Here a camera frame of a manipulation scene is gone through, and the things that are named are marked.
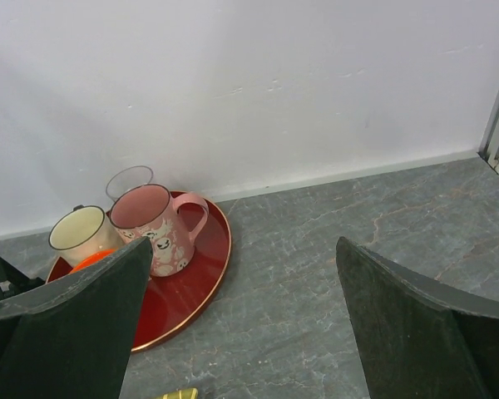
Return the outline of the woven bamboo tray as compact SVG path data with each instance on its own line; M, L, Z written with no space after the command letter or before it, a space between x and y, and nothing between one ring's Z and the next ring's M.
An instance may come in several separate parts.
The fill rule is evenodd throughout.
M198 390L195 387L180 389L174 392L165 393L155 399L197 399Z

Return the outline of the clear glass tumbler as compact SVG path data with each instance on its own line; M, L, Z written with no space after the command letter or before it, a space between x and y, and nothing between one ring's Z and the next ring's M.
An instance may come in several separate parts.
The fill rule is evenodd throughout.
M146 165L134 165L113 175L106 184L105 193L116 202L126 192L153 181L153 169Z

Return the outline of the pink patterned mug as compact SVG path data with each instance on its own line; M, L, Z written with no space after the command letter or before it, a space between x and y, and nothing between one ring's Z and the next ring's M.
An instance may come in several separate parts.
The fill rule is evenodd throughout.
M201 209L201 218L193 229L188 229L179 215L185 204L195 204ZM195 241L209 214L209 205L199 195L184 193L175 197L163 185L148 184L118 198L109 217L125 242L142 237L150 240L153 253L150 275L168 277L192 260Z

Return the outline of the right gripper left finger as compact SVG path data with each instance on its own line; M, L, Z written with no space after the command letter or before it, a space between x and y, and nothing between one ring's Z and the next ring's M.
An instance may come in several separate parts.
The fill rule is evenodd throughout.
M117 398L148 282L145 239L0 301L0 398Z

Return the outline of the red round tray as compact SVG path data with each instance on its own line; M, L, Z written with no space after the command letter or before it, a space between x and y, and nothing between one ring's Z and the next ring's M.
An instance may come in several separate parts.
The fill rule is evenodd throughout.
M209 218L197 236L192 260L180 272L168 277L152 277L151 242L140 238L145 239L151 254L146 257L148 282L131 349L133 352L146 350L174 337L206 309L220 288L230 261L232 234L220 208L207 199L205 201L209 205ZM193 229L201 218L201 209L195 204L185 204L180 208L179 215L187 228ZM124 241L119 249L129 243ZM109 259L114 253L101 261ZM47 279L52 282L72 273L72 268L58 254Z

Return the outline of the orange bowl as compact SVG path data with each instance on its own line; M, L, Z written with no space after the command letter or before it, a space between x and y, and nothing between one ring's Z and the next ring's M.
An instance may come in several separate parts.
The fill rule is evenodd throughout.
M110 254L114 253L116 250L115 249L105 249L105 250L102 250L100 252L97 252L85 259L83 259L79 264L77 264L76 266L74 266L71 270L72 273L76 273L77 271L80 271L84 268L87 268L99 261L101 261L102 259L104 259L105 257L109 256Z

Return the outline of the cream mug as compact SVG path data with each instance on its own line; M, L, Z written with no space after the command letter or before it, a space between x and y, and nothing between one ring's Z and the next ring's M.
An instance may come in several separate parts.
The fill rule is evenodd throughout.
M70 266L106 250L116 250L124 241L105 211L96 205L78 205L52 227L48 243Z

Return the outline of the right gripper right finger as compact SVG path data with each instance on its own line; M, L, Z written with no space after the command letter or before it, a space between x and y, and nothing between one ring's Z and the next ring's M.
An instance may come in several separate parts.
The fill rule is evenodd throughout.
M336 264L372 398L499 398L499 302L342 237Z

